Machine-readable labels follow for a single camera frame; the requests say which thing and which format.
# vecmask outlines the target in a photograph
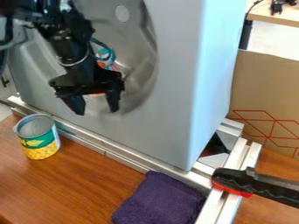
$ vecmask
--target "cable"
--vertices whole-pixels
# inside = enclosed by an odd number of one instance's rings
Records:
[[[254,2],[254,4],[247,11],[246,16],[245,16],[245,20],[247,20],[247,17],[249,15],[250,11],[255,7],[255,5],[260,4],[262,1],[264,1],[264,0],[257,0],[257,1]]]

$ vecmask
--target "can label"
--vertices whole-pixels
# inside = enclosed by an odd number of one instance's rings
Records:
[[[55,154],[60,148],[60,140],[56,127],[47,133],[34,138],[20,138],[24,153],[31,159],[44,159]]]

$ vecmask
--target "cardboard box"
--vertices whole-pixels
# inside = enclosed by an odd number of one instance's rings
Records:
[[[244,138],[299,159],[299,61],[239,51],[227,118]]]

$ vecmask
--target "metal frame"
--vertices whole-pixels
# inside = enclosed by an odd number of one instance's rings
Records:
[[[12,96],[8,99],[13,114],[27,116],[34,113],[47,114],[24,103],[19,97]],[[208,195],[207,201],[196,221],[199,223],[231,223],[238,210],[241,197],[227,194],[213,189],[211,176],[214,172],[213,165],[205,164],[201,158],[194,164],[190,171],[183,171],[171,164],[145,155],[140,151],[121,145],[104,136],[83,129],[75,124],[69,123],[56,116],[52,116],[56,122],[60,135],[67,137],[78,144],[112,158],[139,172],[145,173],[149,170],[165,173],[175,179],[181,180],[193,186],[202,193]],[[225,119],[219,126],[217,133],[222,139],[229,139],[232,145],[231,153],[222,157],[222,163],[226,168],[239,169],[247,166],[255,167],[261,145],[253,143],[247,146],[247,140],[241,137],[244,125]]]

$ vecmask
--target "purple towel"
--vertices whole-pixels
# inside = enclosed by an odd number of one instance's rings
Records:
[[[192,224],[205,196],[160,172],[149,171],[112,215],[114,224]]]

